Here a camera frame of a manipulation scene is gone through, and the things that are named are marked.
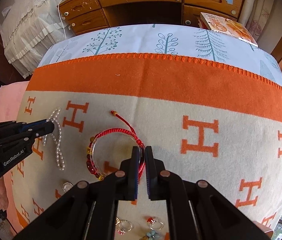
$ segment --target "book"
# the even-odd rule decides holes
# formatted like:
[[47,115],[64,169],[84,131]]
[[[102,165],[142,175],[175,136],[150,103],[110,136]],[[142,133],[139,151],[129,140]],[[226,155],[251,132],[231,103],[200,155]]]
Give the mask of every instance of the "book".
[[227,34],[241,41],[245,41],[249,44],[252,44],[255,47],[258,47],[255,39],[242,24],[209,13],[201,13],[200,18],[202,22],[206,25],[208,30]]
[[208,30],[207,26],[204,24],[204,22],[202,22],[201,18],[198,17],[198,18],[197,18],[197,21],[198,21],[199,27],[200,27],[201,29],[206,29],[206,30]]

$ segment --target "pearl necklace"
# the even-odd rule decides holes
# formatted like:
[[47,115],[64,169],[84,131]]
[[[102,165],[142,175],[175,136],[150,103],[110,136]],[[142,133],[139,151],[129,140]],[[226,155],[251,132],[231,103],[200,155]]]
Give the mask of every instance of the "pearl necklace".
[[[51,121],[58,128],[58,135],[57,135],[58,138],[56,138],[53,133],[51,133],[51,136],[52,136],[52,139],[53,139],[53,141],[54,141],[54,143],[56,145],[56,161],[57,161],[57,166],[58,166],[58,168],[61,171],[64,171],[64,169],[65,169],[65,162],[64,162],[63,155],[62,155],[61,148],[60,148],[61,138],[62,138],[62,131],[61,131],[60,124],[59,124],[59,122],[57,120],[57,117],[58,117],[60,111],[61,111],[60,108],[55,109],[52,112],[52,114],[50,115],[50,117],[47,119],[47,122]],[[47,135],[43,136],[43,145],[45,145],[46,142],[47,142]]]

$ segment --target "blue flower charm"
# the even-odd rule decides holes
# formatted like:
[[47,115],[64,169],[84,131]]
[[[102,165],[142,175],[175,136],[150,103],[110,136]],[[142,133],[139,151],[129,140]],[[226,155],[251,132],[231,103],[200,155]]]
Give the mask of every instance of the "blue flower charm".
[[160,235],[155,230],[151,230],[151,232],[146,233],[146,236],[149,237],[148,240],[156,240],[160,238]]

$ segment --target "screw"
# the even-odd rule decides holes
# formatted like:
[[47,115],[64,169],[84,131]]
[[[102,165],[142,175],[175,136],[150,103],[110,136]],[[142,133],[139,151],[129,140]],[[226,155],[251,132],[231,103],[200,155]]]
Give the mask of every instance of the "screw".
[[204,188],[208,186],[208,183],[205,180],[200,180],[197,182],[197,185]]
[[169,171],[161,171],[161,172],[160,172],[160,175],[161,175],[162,177],[168,177],[168,176],[170,176],[170,172],[169,172]]
[[124,171],[117,171],[115,173],[115,176],[117,176],[118,178],[122,178],[125,176],[125,172]]
[[88,186],[87,182],[82,180],[78,183],[78,188],[86,188]]

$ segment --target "red string bracelet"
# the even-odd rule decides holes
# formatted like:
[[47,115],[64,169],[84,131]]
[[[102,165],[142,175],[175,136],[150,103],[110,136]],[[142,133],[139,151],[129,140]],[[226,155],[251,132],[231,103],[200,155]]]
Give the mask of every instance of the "red string bracelet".
[[97,143],[98,138],[100,138],[104,135],[110,134],[110,133],[120,132],[120,133],[124,133],[124,134],[127,134],[130,137],[132,137],[136,141],[137,145],[140,147],[140,150],[142,152],[142,154],[140,156],[139,175],[138,175],[138,179],[140,180],[140,178],[142,176],[142,172],[143,172],[144,167],[145,167],[144,144],[137,137],[135,130],[126,120],[124,120],[121,116],[119,116],[116,111],[111,111],[111,114],[116,116],[117,118],[119,118],[121,121],[123,121],[130,128],[130,131],[123,129],[123,128],[110,128],[110,129],[107,129],[105,131],[102,131],[102,132],[96,134],[94,137],[91,137],[90,138],[90,144],[89,144],[89,147],[87,149],[87,153],[88,153],[87,154],[87,168],[90,171],[90,173],[95,175],[95,177],[97,177],[99,180],[103,180],[108,175],[101,168],[99,168],[96,165],[95,160],[93,158],[94,147]]

